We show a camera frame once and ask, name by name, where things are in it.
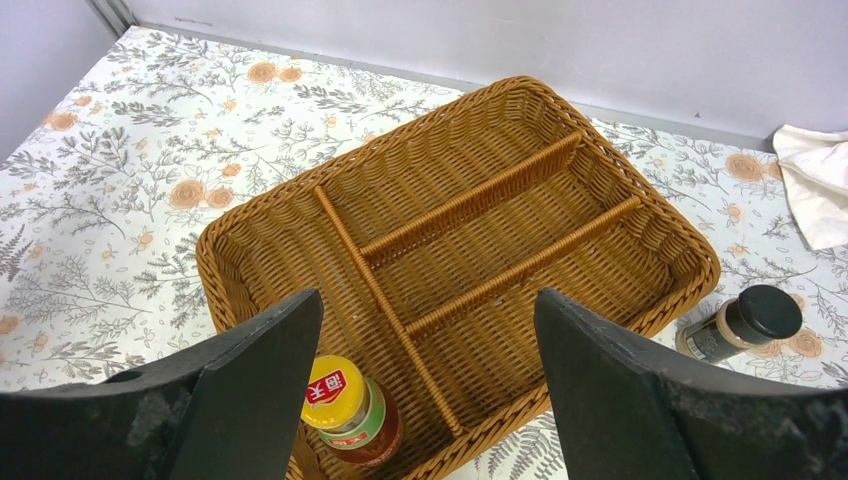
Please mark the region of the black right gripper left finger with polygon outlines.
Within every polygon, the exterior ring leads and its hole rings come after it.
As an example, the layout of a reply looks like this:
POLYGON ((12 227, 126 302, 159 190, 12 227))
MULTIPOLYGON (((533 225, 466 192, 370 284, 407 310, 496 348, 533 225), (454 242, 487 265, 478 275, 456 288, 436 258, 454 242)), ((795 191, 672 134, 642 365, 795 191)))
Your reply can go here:
POLYGON ((98 384, 1 397, 5 479, 281 479, 323 304, 297 292, 250 320, 98 384))

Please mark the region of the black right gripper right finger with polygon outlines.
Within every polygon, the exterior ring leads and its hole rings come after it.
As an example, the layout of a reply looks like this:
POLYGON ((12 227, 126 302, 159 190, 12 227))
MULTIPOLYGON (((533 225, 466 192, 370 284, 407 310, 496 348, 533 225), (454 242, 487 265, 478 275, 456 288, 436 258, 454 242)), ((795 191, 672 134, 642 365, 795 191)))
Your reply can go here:
POLYGON ((572 479, 843 479, 847 392, 684 356, 542 289, 534 324, 572 479))

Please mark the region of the red sauce bottle yellow cap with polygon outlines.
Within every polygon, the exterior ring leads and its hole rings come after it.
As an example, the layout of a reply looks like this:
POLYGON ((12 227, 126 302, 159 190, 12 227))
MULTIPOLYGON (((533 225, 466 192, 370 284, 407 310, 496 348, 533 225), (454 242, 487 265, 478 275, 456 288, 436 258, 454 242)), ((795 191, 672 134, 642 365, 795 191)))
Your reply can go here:
POLYGON ((301 420, 338 459, 364 467, 386 463, 400 448, 403 421, 393 396, 349 359, 314 359, 301 420))

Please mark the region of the brown wicker divided basket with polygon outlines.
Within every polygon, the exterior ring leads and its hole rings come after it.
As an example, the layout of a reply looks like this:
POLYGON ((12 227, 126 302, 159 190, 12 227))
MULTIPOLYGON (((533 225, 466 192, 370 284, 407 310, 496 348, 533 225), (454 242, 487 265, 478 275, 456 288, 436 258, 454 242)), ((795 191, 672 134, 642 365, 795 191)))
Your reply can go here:
POLYGON ((712 246, 568 102, 500 80, 210 223, 196 262, 216 328, 292 293, 324 304, 318 350, 396 399, 376 468, 298 434, 291 479, 438 479, 550 407, 533 310, 551 287, 643 336, 716 286, 712 246))

